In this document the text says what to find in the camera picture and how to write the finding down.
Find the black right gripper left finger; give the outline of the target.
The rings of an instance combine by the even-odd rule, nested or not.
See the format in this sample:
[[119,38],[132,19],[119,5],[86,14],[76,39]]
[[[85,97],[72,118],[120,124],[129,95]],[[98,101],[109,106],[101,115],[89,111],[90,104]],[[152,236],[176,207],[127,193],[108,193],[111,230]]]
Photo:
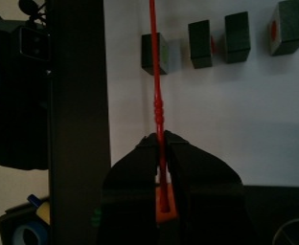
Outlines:
[[97,245],[157,245],[157,150],[156,135],[151,134],[104,178]]

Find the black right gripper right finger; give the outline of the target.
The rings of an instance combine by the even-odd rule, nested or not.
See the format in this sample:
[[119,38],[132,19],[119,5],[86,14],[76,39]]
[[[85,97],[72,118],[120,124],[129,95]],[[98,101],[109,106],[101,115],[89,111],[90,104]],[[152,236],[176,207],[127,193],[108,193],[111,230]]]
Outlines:
[[180,245],[256,245],[238,173],[169,131],[164,140]]

